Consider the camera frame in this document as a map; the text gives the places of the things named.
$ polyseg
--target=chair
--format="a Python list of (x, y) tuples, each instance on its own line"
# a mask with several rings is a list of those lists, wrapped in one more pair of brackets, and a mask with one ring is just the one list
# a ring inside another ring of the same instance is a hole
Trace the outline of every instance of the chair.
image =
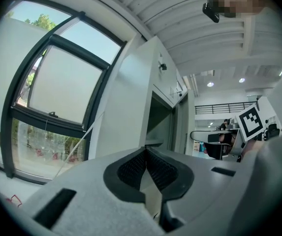
[(279, 136), (280, 135), (280, 129), (277, 128), (276, 124), (271, 124), (268, 127), (268, 131), (267, 131), (266, 135), (267, 135), (267, 140), (269, 140), (272, 137)]

